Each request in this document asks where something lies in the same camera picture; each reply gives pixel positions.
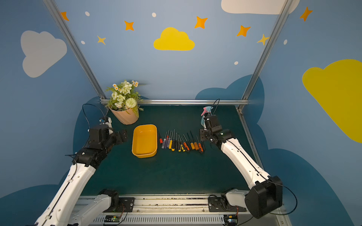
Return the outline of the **yellow plastic storage box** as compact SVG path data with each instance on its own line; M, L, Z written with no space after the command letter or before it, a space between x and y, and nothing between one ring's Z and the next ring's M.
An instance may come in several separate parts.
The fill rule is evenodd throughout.
M157 127L153 124L137 126L133 131L132 154L149 158L156 155L157 149Z

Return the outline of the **black yellow handle screwdriver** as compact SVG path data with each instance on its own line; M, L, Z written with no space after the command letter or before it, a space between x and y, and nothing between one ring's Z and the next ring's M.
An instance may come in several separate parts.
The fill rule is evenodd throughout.
M182 150L182 152L185 152L186 150L185 150L185 148L184 148L184 145L183 145L183 142L182 142L182 140L181 140L180 135L178 135L178 138L179 138L179 141L180 141L181 150Z

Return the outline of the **black ribbed handle screwdriver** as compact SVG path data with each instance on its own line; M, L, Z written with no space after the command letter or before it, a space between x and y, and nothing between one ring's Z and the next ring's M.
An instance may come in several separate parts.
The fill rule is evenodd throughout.
M171 150L175 151L175 130L173 131L173 138L172 138L172 144L171 144Z

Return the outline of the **clear handle tester screwdriver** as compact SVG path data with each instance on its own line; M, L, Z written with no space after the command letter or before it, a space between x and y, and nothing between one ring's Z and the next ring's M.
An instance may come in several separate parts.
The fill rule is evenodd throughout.
M166 133L165 138L164 138L164 140L163 140L163 143L162 143L162 146L161 146L162 149L164 149L165 146L166 146L167 139L168 139L168 133L169 133L169 132Z

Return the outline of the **left controller board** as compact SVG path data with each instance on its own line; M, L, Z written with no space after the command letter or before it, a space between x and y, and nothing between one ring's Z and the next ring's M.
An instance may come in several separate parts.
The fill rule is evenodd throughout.
M106 215L104 218L104 224L110 223L110 224L119 224L123 217L121 215Z

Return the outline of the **right aluminium frame post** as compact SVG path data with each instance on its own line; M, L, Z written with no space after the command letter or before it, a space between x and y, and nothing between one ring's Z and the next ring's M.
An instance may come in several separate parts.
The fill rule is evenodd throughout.
M277 17L274 27L270 33L270 37L263 49L263 52L259 58L257 66L254 70L254 73L252 74L252 76L248 82L248 85L245 89L245 92L244 92L241 100L248 101L249 96L251 95L252 90L253 90L254 86L256 85L256 82L268 60L268 57L269 57L274 45L275 45L275 42L277 41L279 34L284 27L284 24L287 20L287 17L289 16L289 11L290 11L293 3L294 3L293 0L287 0L284 2L283 6L281 8L281 12L279 13L279 15Z

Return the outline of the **right controller board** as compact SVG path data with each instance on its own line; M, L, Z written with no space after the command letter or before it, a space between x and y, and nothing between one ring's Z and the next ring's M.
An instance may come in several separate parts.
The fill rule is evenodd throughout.
M224 226L236 226L238 224L237 215L224 215L223 216Z

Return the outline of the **small red handle screwdriver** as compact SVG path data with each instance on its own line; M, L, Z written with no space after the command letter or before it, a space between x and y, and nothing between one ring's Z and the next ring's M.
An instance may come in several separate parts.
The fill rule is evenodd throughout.
M157 134L158 134L159 143L163 144L163 139L161 138L161 135L160 135L159 131L157 132Z

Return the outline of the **yellow grid handle screwdriver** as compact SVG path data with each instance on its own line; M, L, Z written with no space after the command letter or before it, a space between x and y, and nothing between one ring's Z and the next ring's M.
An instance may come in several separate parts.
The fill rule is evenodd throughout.
M189 143L190 143L191 149L192 149L192 150L195 150L195 146L194 146L192 140L190 139L190 136L189 136L188 133L187 133L187 136L188 136L188 139L189 139Z

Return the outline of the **orange black handle screwdriver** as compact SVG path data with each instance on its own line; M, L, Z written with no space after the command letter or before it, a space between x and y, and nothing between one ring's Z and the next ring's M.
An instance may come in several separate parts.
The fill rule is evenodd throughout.
M190 151L190 148L189 148L189 145L188 145L188 141L186 139L186 136L183 134L183 145L185 146L186 148L186 151L189 152Z

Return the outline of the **aluminium frame post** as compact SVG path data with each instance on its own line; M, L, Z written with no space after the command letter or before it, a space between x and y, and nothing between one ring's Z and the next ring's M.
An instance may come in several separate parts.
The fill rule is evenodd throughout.
M90 83L92 84L93 88L95 89L96 93L98 94L100 99L106 99L106 95L101 88L100 83L98 82L94 72L92 71L89 63L87 62L84 54L82 53L79 45L77 44L71 30L69 29L68 25L66 24L66 20L61 15L61 12L56 5L56 2L53 0L44 0L43 1L46 8L50 12L51 16L53 17L54 21L56 22L58 28L62 32L64 38L68 42L71 50L73 51L76 59L78 60L80 66L84 70L86 76L88 77Z
M249 96L251 95L252 90L253 90L254 86L256 85L256 82L268 60L268 57L269 57L274 45L275 45L275 42L277 41L279 34L284 27L284 24L287 20L287 17L289 16L289 11L290 11L293 3L294 3L293 0L287 0L284 2L283 6L281 8L281 12L279 13L279 15L277 17L274 27L270 33L270 37L263 49L263 52L259 58L257 66L254 70L254 73L252 74L252 76L248 82L248 85L245 89L245 92L244 92L241 100L248 101Z

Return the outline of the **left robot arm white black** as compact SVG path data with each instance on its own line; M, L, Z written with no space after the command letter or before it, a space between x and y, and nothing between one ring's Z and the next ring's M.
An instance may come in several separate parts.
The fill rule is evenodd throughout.
M121 208L116 190L103 189L96 198L73 214L73 209L86 184L108 156L112 148L128 141L126 130L114 131L109 117L89 129L89 143L72 155L72 165L53 200L36 220L36 226L88 226L104 211Z

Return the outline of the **small yellow handle screwdriver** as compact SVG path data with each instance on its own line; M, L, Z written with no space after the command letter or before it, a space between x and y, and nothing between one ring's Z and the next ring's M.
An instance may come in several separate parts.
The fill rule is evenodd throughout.
M172 148L172 143L173 143L173 135L174 135L174 131L171 132L171 135L170 135L170 142L169 142L169 149Z

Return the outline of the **large black handle screwdriver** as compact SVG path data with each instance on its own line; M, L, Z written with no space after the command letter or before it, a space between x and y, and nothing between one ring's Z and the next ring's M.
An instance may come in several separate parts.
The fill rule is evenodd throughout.
M176 133L176 145L177 145L177 150L178 150L178 152L181 152L182 150L181 150L181 142L180 142L180 140L179 140L179 136L178 136L178 134Z

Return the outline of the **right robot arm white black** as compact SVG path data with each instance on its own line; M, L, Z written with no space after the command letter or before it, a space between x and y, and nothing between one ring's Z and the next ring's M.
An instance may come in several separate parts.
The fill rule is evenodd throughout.
M223 129L216 115L202 116L203 128L200 130L202 141L215 144L236 166L246 181L250 191L243 195L237 190L226 193L232 206L249 210L257 219L282 206L283 184L279 177L271 177L244 150L239 140L229 129Z

